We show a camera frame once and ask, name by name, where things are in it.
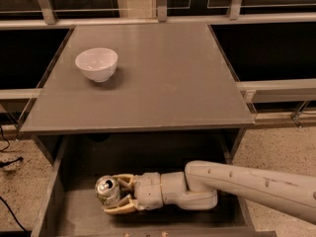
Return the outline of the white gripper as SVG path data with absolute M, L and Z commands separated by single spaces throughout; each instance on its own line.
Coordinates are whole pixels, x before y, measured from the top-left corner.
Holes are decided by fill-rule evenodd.
M 132 192 L 115 204 L 104 205 L 107 214 L 127 214 L 141 210 L 153 210 L 163 206 L 160 174 L 145 173 L 135 177 L 132 174 L 114 175 L 115 187 L 122 192 Z

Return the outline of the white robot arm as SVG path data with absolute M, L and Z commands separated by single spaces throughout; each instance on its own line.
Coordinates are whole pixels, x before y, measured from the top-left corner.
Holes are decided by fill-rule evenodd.
M 224 191 L 316 222 L 315 177 L 207 161 L 191 161 L 182 172 L 104 176 L 95 191 L 107 214 L 153 210 L 166 204 L 208 210 L 217 205 L 217 192 Z

